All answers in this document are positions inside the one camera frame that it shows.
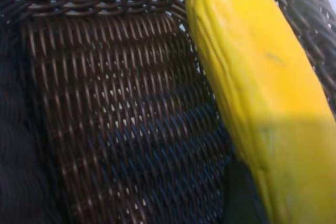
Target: dark fabric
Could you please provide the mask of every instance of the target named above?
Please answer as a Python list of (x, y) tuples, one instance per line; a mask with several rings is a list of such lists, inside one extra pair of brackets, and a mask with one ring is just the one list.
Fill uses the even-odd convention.
[(242, 162), (228, 166), (228, 202), (223, 224), (269, 224), (251, 172)]

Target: wicker basket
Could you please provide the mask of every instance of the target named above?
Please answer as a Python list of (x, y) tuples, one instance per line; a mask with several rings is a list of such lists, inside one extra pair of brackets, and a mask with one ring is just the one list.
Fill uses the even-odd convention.
[[(335, 13), (277, 1), (336, 113)], [(229, 216), (234, 155), (184, 0), (0, 0), (0, 14), (0, 221)]]

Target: yellow fruit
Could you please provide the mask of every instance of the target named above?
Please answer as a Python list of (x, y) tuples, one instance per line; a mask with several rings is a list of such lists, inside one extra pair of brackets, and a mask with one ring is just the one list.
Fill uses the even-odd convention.
[(336, 223), (336, 123), (274, 0), (186, 0), (191, 35), (271, 223)]

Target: woven wicker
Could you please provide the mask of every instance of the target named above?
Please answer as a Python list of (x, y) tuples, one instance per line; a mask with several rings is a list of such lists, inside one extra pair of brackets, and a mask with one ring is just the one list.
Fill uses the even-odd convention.
[[(277, 1), (335, 112), (334, 12), (327, 0)], [(36, 125), (36, 169), (51, 188), (48, 195), (28, 176), (18, 182), (27, 199), (36, 188), (41, 195), (23, 223), (224, 219), (232, 148), (187, 31), (184, 0), (0, 0), (0, 14), (9, 37), (0, 49), (17, 55), (10, 62), (26, 104), (17, 111)], [(1, 164), (6, 155), (0, 150)], [(8, 181), (0, 176), (0, 186)], [(0, 218), (30, 205), (15, 212), (0, 205)]]

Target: dark brown wicker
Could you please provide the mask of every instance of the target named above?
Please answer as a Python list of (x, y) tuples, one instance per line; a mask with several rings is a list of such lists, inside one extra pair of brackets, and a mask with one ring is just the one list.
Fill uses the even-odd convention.
[[(335, 109), (334, 13), (278, 1)], [(19, 76), (65, 223), (223, 219), (231, 148), (184, 0), (0, 0), (0, 14), (20, 30)]]

